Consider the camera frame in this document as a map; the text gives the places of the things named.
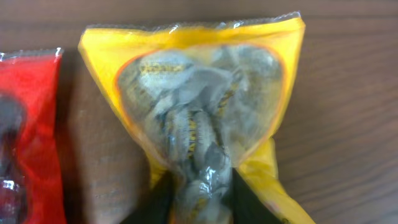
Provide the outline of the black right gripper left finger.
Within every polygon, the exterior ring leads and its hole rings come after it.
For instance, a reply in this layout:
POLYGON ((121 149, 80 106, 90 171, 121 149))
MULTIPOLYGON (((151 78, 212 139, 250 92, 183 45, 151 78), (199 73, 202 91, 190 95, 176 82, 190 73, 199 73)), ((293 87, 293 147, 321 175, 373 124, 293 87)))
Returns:
POLYGON ((146 199, 120 224, 169 224, 173 199, 173 175, 171 172, 166 172, 146 199))

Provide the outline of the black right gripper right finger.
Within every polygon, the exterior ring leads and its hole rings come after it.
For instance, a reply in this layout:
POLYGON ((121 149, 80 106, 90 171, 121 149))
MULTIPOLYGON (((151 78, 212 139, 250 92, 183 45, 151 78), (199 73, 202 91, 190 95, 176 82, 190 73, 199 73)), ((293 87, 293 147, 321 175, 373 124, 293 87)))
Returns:
POLYGON ((282 224, 236 169, 232 170, 231 208, 234 224, 282 224))

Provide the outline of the yellow Hacks candy bag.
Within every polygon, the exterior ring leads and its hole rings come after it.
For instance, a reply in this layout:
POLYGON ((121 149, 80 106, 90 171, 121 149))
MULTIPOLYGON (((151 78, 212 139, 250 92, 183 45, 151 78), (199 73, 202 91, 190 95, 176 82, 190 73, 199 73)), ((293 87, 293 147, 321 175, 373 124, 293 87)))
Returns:
POLYGON ((169 223, 233 223, 232 170, 282 223, 312 218, 278 177, 274 134, 294 86, 299 12, 157 27, 96 24, 78 49, 150 167, 171 172, 169 223))

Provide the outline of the red Hacks candy bag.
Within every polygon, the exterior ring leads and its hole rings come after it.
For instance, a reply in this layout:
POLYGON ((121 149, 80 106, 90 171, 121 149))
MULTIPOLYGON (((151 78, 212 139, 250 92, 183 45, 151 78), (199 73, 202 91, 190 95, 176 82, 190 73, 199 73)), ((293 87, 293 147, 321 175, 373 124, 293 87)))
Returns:
POLYGON ((66 222, 55 143, 62 54, 1 54, 1 223, 66 222))

